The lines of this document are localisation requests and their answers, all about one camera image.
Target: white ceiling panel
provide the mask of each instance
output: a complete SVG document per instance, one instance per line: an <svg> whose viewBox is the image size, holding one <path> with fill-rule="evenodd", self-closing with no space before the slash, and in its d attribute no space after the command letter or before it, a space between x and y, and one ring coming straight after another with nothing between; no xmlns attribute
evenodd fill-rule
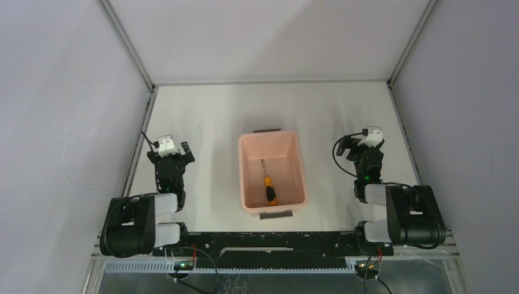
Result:
<svg viewBox="0 0 519 294"><path fill-rule="evenodd" d="M154 83L385 79L427 0L112 0Z"/></svg>

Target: pink plastic bin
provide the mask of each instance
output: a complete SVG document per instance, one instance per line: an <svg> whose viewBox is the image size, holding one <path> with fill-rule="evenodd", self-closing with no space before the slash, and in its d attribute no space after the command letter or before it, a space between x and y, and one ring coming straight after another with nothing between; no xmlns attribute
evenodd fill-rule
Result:
<svg viewBox="0 0 519 294"><path fill-rule="evenodd" d="M245 134L238 140L242 208L251 214L276 213L301 209L307 205L308 192L299 139L292 131ZM277 205L267 201L263 182L272 179Z"/></svg>

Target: metal frame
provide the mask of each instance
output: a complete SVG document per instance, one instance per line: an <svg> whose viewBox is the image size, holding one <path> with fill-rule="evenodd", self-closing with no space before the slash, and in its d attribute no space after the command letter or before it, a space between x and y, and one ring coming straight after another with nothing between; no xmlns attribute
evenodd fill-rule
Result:
<svg viewBox="0 0 519 294"><path fill-rule="evenodd" d="M461 259L443 260L442 262L452 294L471 293Z"/></svg>
<svg viewBox="0 0 519 294"><path fill-rule="evenodd" d="M136 135L135 143L133 144L132 155L127 164L127 171L124 183L121 187L121 197L128 197L130 190L132 188L133 177L135 176L135 170L137 168L137 162L139 161L139 154L141 148L143 146L144 138L141 135L141 130L146 131L149 125L149 120L151 119L151 113L153 111L153 106L155 105L155 100L157 98L157 88L154 88L149 93L149 98L146 101L146 106L144 108L143 115L141 117L141 122L139 124L139 131Z"/></svg>
<svg viewBox="0 0 519 294"><path fill-rule="evenodd" d="M117 35L117 38L119 39L119 41L121 41L121 45L124 48L124 51L126 51L126 53L128 54L128 57L132 61L137 72L146 83L148 89L152 91L154 89L153 82L151 81L151 78L149 77L143 62L139 57L139 54L137 54L137 51L135 50L135 47L133 46L133 43L130 40L130 37L126 33L126 30L122 26L119 17L113 9L112 4L109 0L97 0L97 3L99 3L101 10L110 22L110 25L112 26L115 34Z"/></svg>
<svg viewBox="0 0 519 294"><path fill-rule="evenodd" d="M413 48L416 44L416 41L424 31L424 27L431 18L431 15L435 11L436 6L438 5L439 0L429 0L429 3L424 9L424 12L422 13L422 16L420 17L420 20L418 21L418 24L416 24L416 27L414 28L413 33L411 34L411 37L409 38L404 51L402 52L402 55L397 61L397 65L395 66L395 69L391 73L391 76L389 77L389 80L387 81L389 84L389 87L392 88L395 81L398 78L398 75L400 75L400 72L405 65L407 59L411 55L411 52L413 51Z"/></svg>
<svg viewBox="0 0 519 294"><path fill-rule="evenodd" d="M385 78L374 79L347 79L347 80L263 80L263 81L214 81L200 83L158 83L156 87L162 86L214 86L214 85L265 85L265 84L307 84L307 83L370 83L374 81L387 82Z"/></svg>
<svg viewBox="0 0 519 294"><path fill-rule="evenodd" d="M411 159L411 165L413 166L414 176L418 184L423 184L424 179L422 174L420 173L420 168L418 166L418 161L416 160L416 155L414 154L413 143L411 138L409 137L407 123L405 122L404 116L400 111L400 106L398 104L398 100L395 97L395 93L393 91L393 87L387 83L387 90L389 91L389 96L391 97L391 102L393 103L393 108L395 113L397 114L398 125L400 125L400 130L402 132L402 137L404 138L404 143L406 145L407 152L409 154L409 159Z"/></svg>
<svg viewBox="0 0 519 294"><path fill-rule="evenodd" d="M106 261L91 259L81 287L81 294L97 294L105 274Z"/></svg>

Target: black cable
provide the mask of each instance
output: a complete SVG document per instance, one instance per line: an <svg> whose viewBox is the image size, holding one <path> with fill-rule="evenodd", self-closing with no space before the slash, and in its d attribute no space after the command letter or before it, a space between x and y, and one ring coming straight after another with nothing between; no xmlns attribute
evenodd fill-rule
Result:
<svg viewBox="0 0 519 294"><path fill-rule="evenodd" d="M103 230L101 231L101 235L102 235L102 240L103 240L103 247L105 248L105 251L113 256L113 257L117 257L117 258L127 258L127 257L131 257L132 255L119 255L115 252L113 252L111 249L110 249L110 246L108 245L108 242L106 241L106 231L108 230L108 225L110 224L110 220L113 216L113 214L117 211L117 209L120 208L120 206L126 204L127 202L129 202L131 199L134 199L134 198L139 198L139 197L143 197L143 196L149 196L149 195L156 195L157 193L147 193L147 194L142 194L142 195L135 195L135 196L131 196L131 197L126 197L126 198L122 198L123 200L121 200L119 203L115 204L114 208L108 212L108 214L106 215L106 222L105 222L105 225L103 226Z"/></svg>
<svg viewBox="0 0 519 294"><path fill-rule="evenodd" d="M199 289L191 284L188 284L182 280L179 280L179 279L176 279L175 282L178 282L179 284L182 284L186 287L189 287L199 293L202 293L202 294L214 294L216 293L216 291L218 290L218 269L216 267L216 263L214 262L214 260L211 258L211 256L209 256L209 254L205 253L204 251L198 249L198 248L194 248L194 247L175 247L175 249L191 249L191 250L194 250L194 251L198 251L198 252L201 252L203 254L205 254L205 256L207 256L209 258L209 260L212 262L212 265L214 267L214 272L215 272L215 285L214 285L214 290L212 292L205 292L204 290L202 289Z"/></svg>
<svg viewBox="0 0 519 294"><path fill-rule="evenodd" d="M364 292L365 294L368 294L368 287L366 286L366 280L368 278L368 271L370 270L370 261L372 259L373 253L371 252L370 255L368 255L368 261L366 262L366 266L364 267Z"/></svg>
<svg viewBox="0 0 519 294"><path fill-rule="evenodd" d="M358 135L362 135L362 134L364 134L364 133L363 132L359 132L359 133L353 133L353 134L347 135L347 136L353 137L353 136L358 136Z"/></svg>
<svg viewBox="0 0 519 294"><path fill-rule="evenodd" d="M152 157L152 158L153 158L152 163L153 163L153 166L154 166L154 170L156 170L157 167L155 167L155 164L156 164L156 161L155 161L155 151L153 150L153 147L152 147L153 143L152 143L151 140L146 136L146 133L144 133L143 130L141 130L141 134L143 134L144 139L146 139L146 141L147 141L147 145L149 146L150 151L151 151L152 153L154 153L154 154L153 154L153 157ZM155 174L155 187L157 188L157 191L158 191L158 190L159 190L159 181L158 181L158 179L157 179L157 171L154 171L154 174Z"/></svg>
<svg viewBox="0 0 519 294"><path fill-rule="evenodd" d="M389 294L393 294L393 292L391 292L391 290L389 290L389 287L386 285L386 283L384 283L384 281L382 281L379 277L377 277L376 279L377 279L377 281L379 281L381 284L384 285L384 287L387 289Z"/></svg>
<svg viewBox="0 0 519 294"><path fill-rule="evenodd" d="M357 175L355 175L354 173L351 173L350 171L347 171L347 170L345 170L343 167L341 167L341 165L337 162L337 159L335 158L335 147L337 147L337 145L339 144L339 142L340 142L341 140L342 140L342 138L339 139L337 142L335 142L334 147L332 148L332 157L333 157L333 159L334 159L334 162L335 162L335 164L340 168L340 170L342 170L343 172L349 174L350 176L352 176L352 177L354 177L354 178L357 178Z"/></svg>
<svg viewBox="0 0 519 294"><path fill-rule="evenodd" d="M149 146L149 149L151 150L151 152L153 152L153 147L152 147L153 143L152 143L152 142L150 141L150 139L146 136L146 133L144 133L143 130L141 130L141 134L143 134L144 139L146 139L146 141L147 141L147 144L148 144L148 146Z"/></svg>

